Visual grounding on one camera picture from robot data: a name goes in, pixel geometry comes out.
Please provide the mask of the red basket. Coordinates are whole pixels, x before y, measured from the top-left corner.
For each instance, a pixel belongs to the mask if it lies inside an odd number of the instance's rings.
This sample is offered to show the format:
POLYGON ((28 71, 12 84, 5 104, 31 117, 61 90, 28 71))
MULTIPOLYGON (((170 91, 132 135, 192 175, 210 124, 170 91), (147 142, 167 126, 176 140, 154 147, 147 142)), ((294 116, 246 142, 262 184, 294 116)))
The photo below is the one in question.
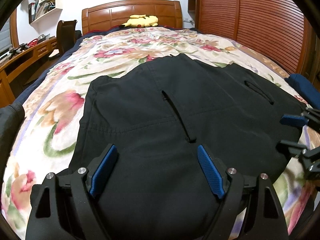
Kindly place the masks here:
POLYGON ((38 39, 33 39, 32 41, 30 41, 27 45, 29 48, 34 47, 37 45, 38 39))

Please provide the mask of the floral bed blanket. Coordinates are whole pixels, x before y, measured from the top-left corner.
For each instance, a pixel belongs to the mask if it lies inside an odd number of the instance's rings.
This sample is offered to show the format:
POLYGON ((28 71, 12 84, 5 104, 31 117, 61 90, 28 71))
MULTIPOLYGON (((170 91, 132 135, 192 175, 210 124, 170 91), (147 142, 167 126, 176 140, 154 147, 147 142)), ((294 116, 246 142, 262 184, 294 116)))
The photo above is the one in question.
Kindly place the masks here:
MULTIPOLYGON (((307 103, 284 80, 287 72, 272 60, 238 42, 198 33, 184 45, 183 54, 192 59, 221 68, 237 63, 272 82, 298 101, 307 103)), ((97 77, 100 75, 89 76, 84 83, 80 83, 64 76, 46 97, 33 100, 38 95, 33 91, 28 100, 21 104, 25 117, 14 140, 1 184, 1 213, 5 225, 2 239, 25 238, 31 212, 32 186, 40 183, 48 172, 60 172, 68 167, 76 145, 85 96, 89 84, 97 77)))

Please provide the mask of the folded dark grey garment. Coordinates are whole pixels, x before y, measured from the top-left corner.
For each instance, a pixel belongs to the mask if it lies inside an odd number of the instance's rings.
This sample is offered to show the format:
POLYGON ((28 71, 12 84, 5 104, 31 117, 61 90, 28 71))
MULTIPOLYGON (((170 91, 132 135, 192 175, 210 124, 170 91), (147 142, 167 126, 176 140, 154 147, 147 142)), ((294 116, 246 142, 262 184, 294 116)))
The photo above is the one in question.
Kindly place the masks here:
POLYGON ((25 111, 19 102, 14 102, 1 108, 0 121, 0 158, 1 158, 1 184, 4 170, 11 152, 18 129, 24 120, 25 111))

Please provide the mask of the wooden bed headboard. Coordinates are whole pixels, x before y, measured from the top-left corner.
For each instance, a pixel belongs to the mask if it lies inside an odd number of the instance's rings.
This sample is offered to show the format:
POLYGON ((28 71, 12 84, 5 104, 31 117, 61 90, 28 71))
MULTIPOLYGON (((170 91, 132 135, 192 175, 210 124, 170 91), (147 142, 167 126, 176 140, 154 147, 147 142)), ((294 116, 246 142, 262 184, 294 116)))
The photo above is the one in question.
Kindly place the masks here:
POLYGON ((159 25, 183 28, 179 1, 123 0, 97 5, 82 10, 82 33, 106 31, 125 23, 131 15, 150 15, 158 18, 159 25))

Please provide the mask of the folded navy blue garment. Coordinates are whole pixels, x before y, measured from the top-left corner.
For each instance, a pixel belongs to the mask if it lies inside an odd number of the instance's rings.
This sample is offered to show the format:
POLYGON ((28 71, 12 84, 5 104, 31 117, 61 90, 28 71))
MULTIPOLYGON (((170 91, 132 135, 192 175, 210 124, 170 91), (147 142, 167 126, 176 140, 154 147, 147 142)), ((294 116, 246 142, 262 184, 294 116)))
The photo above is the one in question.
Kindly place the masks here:
POLYGON ((312 83, 300 74, 291 74, 285 77, 284 80, 297 91, 306 102, 314 109, 319 110, 320 94, 312 83))

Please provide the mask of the louvered wooden wardrobe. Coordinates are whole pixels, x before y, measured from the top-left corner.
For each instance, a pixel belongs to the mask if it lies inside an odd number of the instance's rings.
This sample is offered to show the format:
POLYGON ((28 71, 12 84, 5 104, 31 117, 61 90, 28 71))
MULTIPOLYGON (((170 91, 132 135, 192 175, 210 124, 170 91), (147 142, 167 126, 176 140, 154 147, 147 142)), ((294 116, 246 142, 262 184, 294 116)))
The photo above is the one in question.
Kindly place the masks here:
POLYGON ((195 27, 261 53, 288 73, 310 78, 316 34, 293 0, 189 0, 195 27))

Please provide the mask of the grey window roller blind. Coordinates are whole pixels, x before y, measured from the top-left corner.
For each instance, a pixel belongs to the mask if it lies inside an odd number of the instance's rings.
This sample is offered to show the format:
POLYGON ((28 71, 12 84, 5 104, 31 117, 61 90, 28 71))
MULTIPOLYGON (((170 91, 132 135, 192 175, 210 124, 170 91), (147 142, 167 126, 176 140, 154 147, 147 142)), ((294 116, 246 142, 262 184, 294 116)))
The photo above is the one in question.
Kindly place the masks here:
POLYGON ((11 48, 10 19, 8 19, 0 31, 0 55, 7 53, 10 48, 11 48))

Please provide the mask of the dark brown desk chair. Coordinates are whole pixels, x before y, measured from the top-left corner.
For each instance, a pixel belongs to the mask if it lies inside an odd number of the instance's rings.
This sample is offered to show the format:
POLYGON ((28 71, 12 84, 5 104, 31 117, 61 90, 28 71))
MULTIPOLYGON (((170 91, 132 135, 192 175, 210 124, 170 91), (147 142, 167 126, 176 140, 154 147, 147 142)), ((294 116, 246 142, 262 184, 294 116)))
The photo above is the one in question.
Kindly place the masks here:
POLYGON ((66 51, 73 48, 76 41, 82 36, 80 30, 76 30, 77 20, 63 21, 60 20, 57 24, 56 30, 56 46, 58 53, 53 55, 51 53, 48 57, 49 61, 61 57, 66 51))

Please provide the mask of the white wall shelf unit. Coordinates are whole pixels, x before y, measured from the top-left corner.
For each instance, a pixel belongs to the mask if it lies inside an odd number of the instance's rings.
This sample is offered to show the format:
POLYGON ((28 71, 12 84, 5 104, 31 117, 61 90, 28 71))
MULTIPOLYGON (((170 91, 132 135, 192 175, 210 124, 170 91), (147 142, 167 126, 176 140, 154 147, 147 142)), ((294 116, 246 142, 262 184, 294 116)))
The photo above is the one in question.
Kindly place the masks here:
POLYGON ((26 0, 28 1, 29 24, 39 23, 51 13, 61 11, 60 0, 26 0))

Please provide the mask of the wooden desk with cabinets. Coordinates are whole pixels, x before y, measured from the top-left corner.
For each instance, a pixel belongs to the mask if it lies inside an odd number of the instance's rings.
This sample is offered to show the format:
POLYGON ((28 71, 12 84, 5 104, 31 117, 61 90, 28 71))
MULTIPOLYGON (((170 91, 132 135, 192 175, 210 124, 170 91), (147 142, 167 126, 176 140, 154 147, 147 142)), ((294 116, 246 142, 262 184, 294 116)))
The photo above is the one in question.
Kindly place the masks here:
POLYGON ((32 64, 48 56, 57 48, 56 37, 51 37, 10 59, 1 66, 1 107, 12 104, 16 99, 10 84, 32 64))

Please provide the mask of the black double-breasted coat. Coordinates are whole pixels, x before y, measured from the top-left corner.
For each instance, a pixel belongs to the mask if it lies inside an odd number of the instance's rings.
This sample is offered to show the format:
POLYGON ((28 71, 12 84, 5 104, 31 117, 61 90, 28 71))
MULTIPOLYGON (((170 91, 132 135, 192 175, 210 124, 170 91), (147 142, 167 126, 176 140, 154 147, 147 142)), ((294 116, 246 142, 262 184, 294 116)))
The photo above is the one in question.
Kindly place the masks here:
POLYGON ((282 125, 305 105, 237 64, 213 67, 186 55, 146 62, 125 76, 89 85, 69 167, 75 172, 114 144, 118 161, 98 200, 107 239, 196 239, 222 203, 197 159, 203 145, 245 178, 240 209, 265 173, 272 182, 289 158, 281 140, 300 128, 282 125))

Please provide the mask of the yellow Pikachu plush toy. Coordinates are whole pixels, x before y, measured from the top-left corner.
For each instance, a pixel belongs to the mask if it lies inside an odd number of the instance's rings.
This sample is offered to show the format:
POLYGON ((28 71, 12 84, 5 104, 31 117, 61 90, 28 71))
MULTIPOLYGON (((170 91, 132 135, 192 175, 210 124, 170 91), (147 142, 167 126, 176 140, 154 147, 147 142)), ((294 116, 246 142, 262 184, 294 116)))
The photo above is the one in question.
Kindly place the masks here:
POLYGON ((131 15, 130 18, 120 28, 133 27, 133 28, 145 28, 156 27, 158 25, 158 18, 152 15, 131 15))

